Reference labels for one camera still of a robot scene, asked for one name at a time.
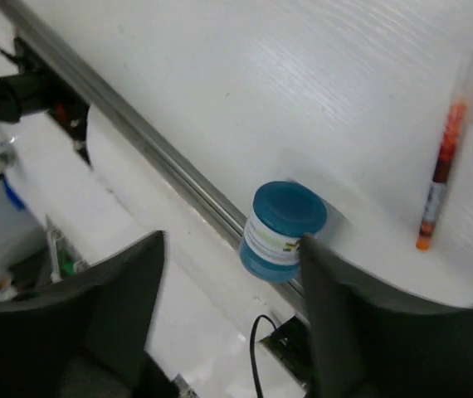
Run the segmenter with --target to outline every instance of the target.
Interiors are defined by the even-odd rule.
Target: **blue lid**
[[[327,221],[321,198],[297,182],[273,181],[263,185],[255,194],[253,209],[269,228],[286,236],[315,234]]]

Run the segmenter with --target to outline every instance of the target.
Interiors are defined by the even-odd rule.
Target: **jar label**
[[[300,238],[271,230],[257,217],[254,209],[247,219],[244,239],[256,255],[274,265],[297,265],[300,262]]]

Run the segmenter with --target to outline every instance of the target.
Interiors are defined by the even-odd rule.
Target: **metal rail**
[[[174,189],[237,249],[246,216],[27,5],[20,0],[0,0],[0,12],[17,29],[17,34],[87,103],[99,108]],[[297,281],[274,286],[303,312]]]

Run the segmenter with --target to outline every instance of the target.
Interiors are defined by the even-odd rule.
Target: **blue jar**
[[[327,221],[322,200],[296,182],[260,187],[240,244],[246,269],[268,282],[284,283],[299,272],[299,240],[316,234]]]

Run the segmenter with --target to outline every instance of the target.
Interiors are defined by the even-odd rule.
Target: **marker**
[[[452,161],[456,156],[461,130],[467,115],[467,108],[467,103],[464,99],[457,99],[452,104],[446,119],[436,169],[432,176],[427,204],[422,215],[421,228],[417,238],[416,247],[421,251],[427,251],[430,248],[432,234],[436,228],[437,218],[445,199],[446,184],[451,173]]]

